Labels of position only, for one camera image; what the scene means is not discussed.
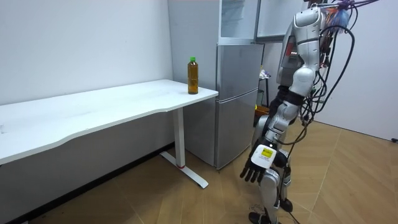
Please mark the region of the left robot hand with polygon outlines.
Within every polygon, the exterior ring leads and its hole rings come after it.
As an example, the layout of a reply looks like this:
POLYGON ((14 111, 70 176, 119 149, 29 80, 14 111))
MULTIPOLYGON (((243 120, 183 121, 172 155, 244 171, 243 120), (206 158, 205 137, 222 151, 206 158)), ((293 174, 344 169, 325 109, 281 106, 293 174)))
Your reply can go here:
POLYGON ((277 155, 275 144, 265 142, 258 144, 250 152, 247 161, 240 173, 240 178, 246 182, 260 182, 277 155))

